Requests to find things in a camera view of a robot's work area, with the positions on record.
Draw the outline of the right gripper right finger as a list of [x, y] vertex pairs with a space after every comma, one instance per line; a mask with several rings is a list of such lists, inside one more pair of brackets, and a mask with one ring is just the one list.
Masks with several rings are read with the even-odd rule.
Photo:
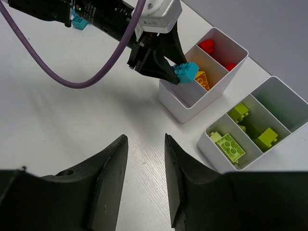
[[177, 231], [305, 231], [308, 174], [220, 174], [165, 136], [171, 227]]

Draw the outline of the cyan 2x3 lego plate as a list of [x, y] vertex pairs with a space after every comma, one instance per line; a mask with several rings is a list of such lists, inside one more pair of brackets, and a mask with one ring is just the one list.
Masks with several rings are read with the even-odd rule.
[[193, 82], [199, 71], [199, 66], [195, 62], [187, 62], [180, 65], [175, 64], [172, 68], [179, 78], [180, 83]]

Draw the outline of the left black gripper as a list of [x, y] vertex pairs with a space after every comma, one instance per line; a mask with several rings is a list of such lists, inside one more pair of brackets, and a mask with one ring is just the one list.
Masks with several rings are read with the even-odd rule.
[[[131, 21], [134, 8], [122, 0], [76, 0], [74, 12], [96, 28], [120, 41]], [[168, 33], [144, 32], [137, 41], [136, 34], [129, 38], [131, 48], [128, 65], [144, 76], [179, 84], [165, 58], [177, 65], [187, 62], [178, 35], [178, 22]]]

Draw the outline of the pale green small lego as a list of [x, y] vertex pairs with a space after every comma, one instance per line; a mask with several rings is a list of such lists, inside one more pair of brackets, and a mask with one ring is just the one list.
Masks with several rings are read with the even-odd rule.
[[211, 132], [209, 137], [213, 143], [216, 143], [222, 139], [222, 136], [217, 131]]

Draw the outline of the yellow oval lego piece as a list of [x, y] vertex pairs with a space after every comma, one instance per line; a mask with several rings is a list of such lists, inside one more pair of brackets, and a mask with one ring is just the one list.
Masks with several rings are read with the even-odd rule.
[[198, 71], [195, 78], [198, 84], [200, 84], [207, 91], [210, 90], [209, 83], [207, 81], [207, 77], [204, 71]]

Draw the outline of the red curved lego piece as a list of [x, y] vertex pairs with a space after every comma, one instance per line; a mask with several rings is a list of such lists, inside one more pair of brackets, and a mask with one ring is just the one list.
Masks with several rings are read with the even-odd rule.
[[215, 51], [215, 43], [212, 39], [206, 39], [198, 44], [198, 46], [207, 54]]

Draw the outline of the olive 2x2 lego brick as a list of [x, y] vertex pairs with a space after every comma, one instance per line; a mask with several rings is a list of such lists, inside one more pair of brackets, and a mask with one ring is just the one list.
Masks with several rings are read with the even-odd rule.
[[278, 134], [272, 128], [267, 128], [256, 139], [254, 139], [254, 143], [264, 152], [276, 143], [277, 138]]

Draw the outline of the olive square lego brick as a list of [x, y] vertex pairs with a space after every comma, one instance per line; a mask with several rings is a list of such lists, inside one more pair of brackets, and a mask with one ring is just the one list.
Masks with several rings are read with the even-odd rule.
[[244, 103], [239, 103], [228, 112], [228, 116], [238, 124], [249, 115], [249, 111], [249, 108]]

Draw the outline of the pale green 2x2 lego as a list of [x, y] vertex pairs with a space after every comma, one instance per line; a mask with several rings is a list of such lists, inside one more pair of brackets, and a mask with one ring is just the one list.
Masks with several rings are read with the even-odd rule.
[[215, 144], [232, 164], [239, 163], [239, 159], [246, 154], [244, 149], [229, 133], [222, 136], [219, 140], [215, 142]]

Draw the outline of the cyan square lego brick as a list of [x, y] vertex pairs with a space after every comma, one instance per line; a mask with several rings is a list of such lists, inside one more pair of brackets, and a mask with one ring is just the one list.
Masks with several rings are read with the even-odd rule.
[[82, 19], [79, 16], [74, 16], [73, 20], [72, 20], [72, 25], [73, 28], [79, 29], [79, 30], [83, 30], [89, 23]]

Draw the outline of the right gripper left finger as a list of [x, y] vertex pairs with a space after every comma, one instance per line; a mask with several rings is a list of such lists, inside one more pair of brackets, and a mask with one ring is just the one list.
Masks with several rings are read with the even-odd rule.
[[128, 138], [56, 175], [18, 169], [0, 172], [3, 231], [113, 231], [128, 159]]

